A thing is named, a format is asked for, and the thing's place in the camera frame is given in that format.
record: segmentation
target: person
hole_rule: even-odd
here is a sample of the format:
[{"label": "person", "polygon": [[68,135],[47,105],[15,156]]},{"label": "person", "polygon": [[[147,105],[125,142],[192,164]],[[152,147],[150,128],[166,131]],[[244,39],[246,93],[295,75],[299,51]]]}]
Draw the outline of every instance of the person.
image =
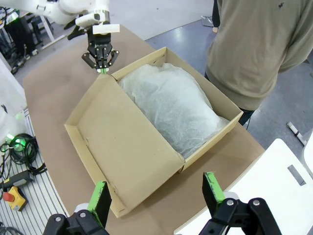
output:
[{"label": "person", "polygon": [[213,32],[217,33],[221,24],[217,0],[214,0],[214,3],[213,3],[212,23],[213,23]]},{"label": "person", "polygon": [[313,49],[313,0],[218,0],[219,31],[205,76],[244,114],[244,125],[273,90],[278,73]]}]

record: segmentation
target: red button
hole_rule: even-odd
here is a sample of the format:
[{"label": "red button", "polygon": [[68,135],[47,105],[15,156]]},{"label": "red button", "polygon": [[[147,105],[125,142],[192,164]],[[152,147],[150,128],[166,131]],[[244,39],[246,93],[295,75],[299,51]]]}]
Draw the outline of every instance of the red button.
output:
[{"label": "red button", "polygon": [[14,202],[14,195],[8,193],[8,192],[4,192],[3,193],[3,199],[6,202]]}]

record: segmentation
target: brown table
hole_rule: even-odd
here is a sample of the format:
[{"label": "brown table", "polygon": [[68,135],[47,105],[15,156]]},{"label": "brown table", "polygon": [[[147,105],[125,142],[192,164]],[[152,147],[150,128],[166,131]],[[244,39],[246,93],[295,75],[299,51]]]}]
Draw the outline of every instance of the brown table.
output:
[{"label": "brown table", "polygon": [[[154,51],[124,27],[112,35],[119,55],[110,72]],[[24,89],[38,144],[53,183],[70,214],[88,202],[94,184],[64,128],[70,113],[98,74],[82,59],[87,48],[83,38],[32,71]],[[216,172],[223,189],[229,186],[264,149],[241,126],[227,134],[182,174],[174,175],[148,199],[123,218],[110,212],[107,230],[121,234],[173,234],[205,206],[201,191],[204,171]]]}]

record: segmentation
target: white plastic wrap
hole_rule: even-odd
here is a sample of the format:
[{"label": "white plastic wrap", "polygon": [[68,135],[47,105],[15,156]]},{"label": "white plastic wrap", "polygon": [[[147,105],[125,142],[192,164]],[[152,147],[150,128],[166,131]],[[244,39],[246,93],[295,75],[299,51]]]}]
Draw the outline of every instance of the white plastic wrap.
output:
[{"label": "white plastic wrap", "polygon": [[144,65],[119,85],[185,159],[228,124],[214,113],[196,80],[172,64]]}]

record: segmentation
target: dark pants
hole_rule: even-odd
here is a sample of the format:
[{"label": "dark pants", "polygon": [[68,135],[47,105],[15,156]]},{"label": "dark pants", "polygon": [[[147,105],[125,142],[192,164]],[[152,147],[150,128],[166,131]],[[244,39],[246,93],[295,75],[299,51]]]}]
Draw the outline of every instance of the dark pants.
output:
[{"label": "dark pants", "polygon": [[213,22],[214,27],[216,28],[220,27],[221,21],[220,21],[219,7],[217,6],[217,0],[214,0],[214,4],[213,4],[212,22]]},{"label": "dark pants", "polygon": [[[204,77],[210,81],[206,73],[204,73]],[[243,111],[244,114],[241,116],[238,122],[243,126],[249,120],[249,118],[251,118],[252,114],[254,113],[254,110],[246,110],[242,108],[240,109]]]}]

